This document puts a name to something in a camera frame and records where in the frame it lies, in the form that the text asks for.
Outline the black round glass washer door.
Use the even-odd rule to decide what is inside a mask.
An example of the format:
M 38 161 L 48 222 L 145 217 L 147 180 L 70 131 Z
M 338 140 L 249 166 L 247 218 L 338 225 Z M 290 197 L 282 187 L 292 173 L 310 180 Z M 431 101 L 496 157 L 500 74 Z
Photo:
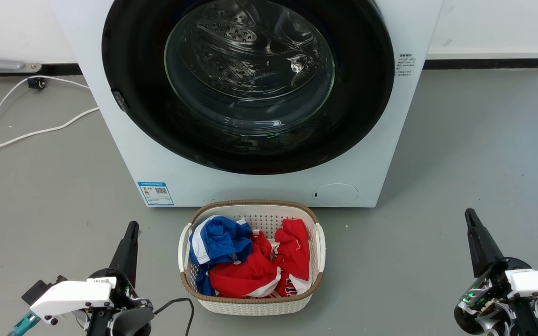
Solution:
M 153 140 L 246 175 L 342 155 L 394 83 L 371 0 L 114 0 L 102 60 L 117 105 Z

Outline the black wall baseboard strip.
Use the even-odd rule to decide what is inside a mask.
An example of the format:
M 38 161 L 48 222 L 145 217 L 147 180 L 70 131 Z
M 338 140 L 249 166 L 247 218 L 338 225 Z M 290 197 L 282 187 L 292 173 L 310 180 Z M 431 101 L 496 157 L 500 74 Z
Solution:
M 43 64 L 36 72 L 0 72 L 0 77 L 28 77 L 31 75 L 57 77 L 83 75 L 83 72 L 77 63 Z
M 521 70 L 538 69 L 538 59 L 426 60 L 424 70 Z

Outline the round white filter cover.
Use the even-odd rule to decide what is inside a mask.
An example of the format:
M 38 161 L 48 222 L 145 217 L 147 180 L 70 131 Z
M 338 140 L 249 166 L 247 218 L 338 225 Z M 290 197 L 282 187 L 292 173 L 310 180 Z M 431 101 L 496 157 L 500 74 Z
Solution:
M 358 198 L 359 191 L 345 183 L 331 183 L 316 189 L 312 199 L 316 204 L 325 207 L 344 207 Z

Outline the blue white garment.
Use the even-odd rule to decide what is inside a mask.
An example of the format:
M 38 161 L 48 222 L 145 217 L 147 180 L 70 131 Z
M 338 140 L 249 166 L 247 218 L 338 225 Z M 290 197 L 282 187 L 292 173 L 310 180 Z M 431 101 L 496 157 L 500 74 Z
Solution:
M 189 237 L 189 256 L 198 266 L 196 289 L 199 294 L 215 296 L 211 285 L 211 266 L 245 262 L 252 253 L 253 230 L 245 219 L 232 220 L 213 215 L 194 228 Z

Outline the red garment white trim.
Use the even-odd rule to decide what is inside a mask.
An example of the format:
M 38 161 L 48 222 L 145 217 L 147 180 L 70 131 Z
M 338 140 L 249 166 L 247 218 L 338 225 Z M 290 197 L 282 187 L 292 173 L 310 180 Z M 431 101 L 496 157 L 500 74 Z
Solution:
M 273 264 L 275 248 L 262 231 L 252 235 L 253 250 L 245 262 L 219 264 L 211 268 L 216 295 L 227 298 L 269 298 L 302 295 L 311 287 Z

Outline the white front-load washing machine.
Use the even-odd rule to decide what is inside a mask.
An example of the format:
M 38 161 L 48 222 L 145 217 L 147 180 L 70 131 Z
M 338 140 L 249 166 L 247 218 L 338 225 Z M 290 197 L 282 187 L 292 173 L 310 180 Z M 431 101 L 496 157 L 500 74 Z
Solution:
M 373 208 L 406 121 L 444 0 L 371 0 L 390 34 L 394 71 L 399 54 L 412 54 L 412 75 L 398 77 L 383 115 L 354 147 L 313 168 L 277 175 L 246 175 L 214 169 L 173 153 L 148 136 L 117 105 L 103 68 L 103 26 L 114 0 L 50 0 L 88 87 L 132 179 L 165 182 L 176 207 L 217 201 L 274 199 L 320 206 L 313 192 L 345 183 L 359 191 L 346 208 Z

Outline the white woven laundry basket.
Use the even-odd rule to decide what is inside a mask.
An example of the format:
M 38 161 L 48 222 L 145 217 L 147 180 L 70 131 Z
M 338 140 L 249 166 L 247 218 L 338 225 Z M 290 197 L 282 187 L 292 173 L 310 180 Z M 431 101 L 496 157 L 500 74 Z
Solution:
M 262 231 L 273 246 L 275 233 L 284 219 L 302 219 L 310 247 L 310 289 L 302 295 L 269 298 L 227 298 L 201 295 L 196 289 L 198 266 L 189 256 L 189 237 L 197 225 L 213 215 L 232 220 L 245 219 L 253 232 Z M 326 238 L 318 217 L 307 206 L 275 200 L 237 200 L 208 204 L 200 208 L 183 229 L 178 247 L 178 266 L 185 290 L 209 311 L 227 315 L 284 315 L 303 309 L 323 279 L 326 259 Z

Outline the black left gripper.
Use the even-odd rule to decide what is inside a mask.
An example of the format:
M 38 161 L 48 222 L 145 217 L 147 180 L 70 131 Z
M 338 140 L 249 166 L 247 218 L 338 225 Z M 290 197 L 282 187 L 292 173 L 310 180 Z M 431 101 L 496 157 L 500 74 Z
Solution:
M 139 224 L 130 221 L 109 268 L 92 274 L 92 278 L 114 277 L 117 282 L 108 299 L 87 309 L 87 336 L 150 335 L 152 303 L 139 297 L 135 290 L 139 232 Z

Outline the plain red garment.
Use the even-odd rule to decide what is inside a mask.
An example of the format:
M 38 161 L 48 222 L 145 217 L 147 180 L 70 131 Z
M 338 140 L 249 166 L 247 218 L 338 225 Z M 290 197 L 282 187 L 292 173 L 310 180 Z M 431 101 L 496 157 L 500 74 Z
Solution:
M 284 219 L 275 233 L 273 264 L 291 276 L 308 281 L 310 276 L 310 248 L 307 227 L 302 219 Z

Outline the blue energy label sticker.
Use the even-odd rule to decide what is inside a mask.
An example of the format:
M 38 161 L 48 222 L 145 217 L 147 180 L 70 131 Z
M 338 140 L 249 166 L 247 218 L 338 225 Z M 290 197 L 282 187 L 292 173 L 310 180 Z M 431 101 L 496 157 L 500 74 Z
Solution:
M 150 208 L 174 206 L 165 182 L 136 182 L 145 204 Z

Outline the small printed text sticker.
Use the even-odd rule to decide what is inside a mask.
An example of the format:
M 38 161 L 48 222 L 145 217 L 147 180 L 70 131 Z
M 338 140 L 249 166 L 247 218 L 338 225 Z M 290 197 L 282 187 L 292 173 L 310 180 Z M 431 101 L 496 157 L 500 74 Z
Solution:
M 416 66 L 416 58 L 412 54 L 399 54 L 395 64 L 395 75 L 407 77 L 412 75 Z

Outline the white wall ledge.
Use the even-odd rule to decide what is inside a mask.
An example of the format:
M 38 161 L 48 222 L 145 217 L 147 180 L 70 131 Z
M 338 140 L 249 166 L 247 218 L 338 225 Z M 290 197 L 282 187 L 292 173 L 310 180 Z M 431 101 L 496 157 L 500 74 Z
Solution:
M 434 49 L 427 60 L 538 59 L 538 47 L 510 49 Z

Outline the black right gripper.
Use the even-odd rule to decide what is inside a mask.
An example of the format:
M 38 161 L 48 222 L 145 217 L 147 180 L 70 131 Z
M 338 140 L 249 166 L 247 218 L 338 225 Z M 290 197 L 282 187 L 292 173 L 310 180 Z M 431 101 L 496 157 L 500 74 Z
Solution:
M 457 325 L 476 336 L 538 336 L 538 295 L 513 292 L 510 276 L 533 272 L 525 262 L 505 258 L 476 211 L 465 210 L 474 277 L 454 308 Z

